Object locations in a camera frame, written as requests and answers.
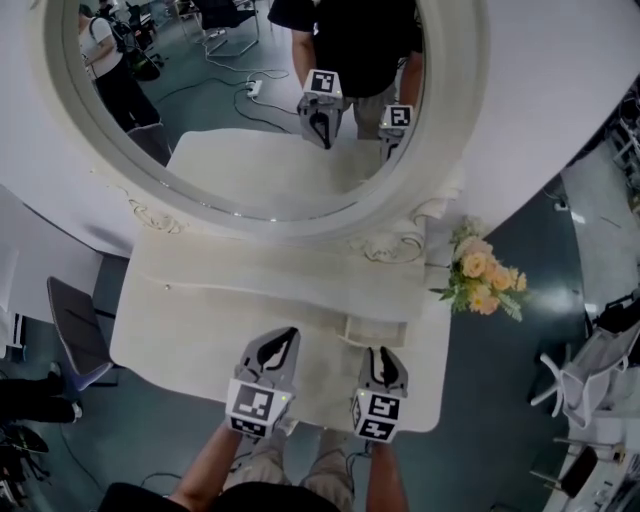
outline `white equipment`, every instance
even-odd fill
[[[319,69],[309,71],[298,103],[302,138],[323,149],[331,149],[338,135],[343,110],[338,73]]]
[[[247,345],[227,391],[227,425],[251,437],[271,437],[295,398],[293,375],[300,333],[270,331]]]
[[[382,141],[381,159],[384,164],[400,145],[413,120],[411,105],[387,105],[380,120],[378,135]]]
[[[536,406],[550,396],[556,396],[551,416],[562,412],[576,426],[585,429],[594,412],[604,401],[614,370],[624,372],[629,366],[629,354],[640,335],[640,322],[619,334],[598,327],[578,355],[565,361],[562,368],[542,354],[542,361],[553,373],[555,382],[543,393],[530,400]]]
[[[407,398],[409,374],[387,348],[380,348],[380,356],[382,369],[376,371],[373,350],[369,348],[364,354],[351,415],[356,436],[390,443],[398,433],[400,405]]]

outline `ornate carved molding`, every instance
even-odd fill
[[[409,217],[390,227],[354,237],[349,240],[349,247],[371,261],[381,263],[400,264],[418,260],[424,253],[427,219],[444,217],[449,203],[462,193],[464,178],[464,170],[457,165],[439,191],[415,208]]]
[[[177,235],[182,233],[187,227],[178,222],[171,215],[167,215],[161,211],[152,210],[135,199],[129,199],[129,204],[133,208],[133,214],[148,228],[155,229],[156,231],[162,231],[163,233],[168,233],[170,235]]]

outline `black office chair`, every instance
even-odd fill
[[[218,48],[227,44],[228,39],[216,44],[213,48],[206,46],[206,41],[203,43],[205,47],[205,54],[207,57],[214,55],[216,57],[240,57],[247,51],[258,44],[260,40],[260,25],[258,24],[257,11],[255,9],[254,0],[240,1],[238,3],[233,0],[192,0],[195,6],[200,11],[201,15],[201,28],[202,30],[209,29],[226,29],[236,28],[249,18],[254,18],[256,21],[256,38],[251,41],[244,49],[235,54],[222,54],[215,53]],[[238,7],[251,3],[252,9],[239,10]]]

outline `white chair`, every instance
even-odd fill
[[[624,372],[629,366],[629,354],[640,335],[640,321],[619,334],[598,327],[587,340],[578,355],[565,361],[562,369],[542,354],[542,361],[553,373],[555,383],[534,397],[536,406],[551,395],[556,395],[552,416],[562,412],[578,427],[584,429],[591,423],[594,411],[607,396],[613,370]]]

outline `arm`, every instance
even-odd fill
[[[313,48],[311,32],[292,30],[293,67],[298,75],[300,85],[304,87],[309,71],[316,67],[316,51]]]
[[[391,445],[373,445],[367,512],[409,512],[409,503]]]
[[[93,55],[91,55],[91,57],[87,57],[87,60],[84,61],[85,66],[91,66],[94,62],[109,55],[115,45],[116,41],[113,36],[108,36],[100,41],[98,43],[98,49],[93,53]]]
[[[242,434],[220,425],[169,499],[189,512],[208,512],[222,492]]]
[[[420,84],[422,83],[423,68],[422,54],[411,52],[402,71],[402,80],[400,82],[401,105],[416,106]]]

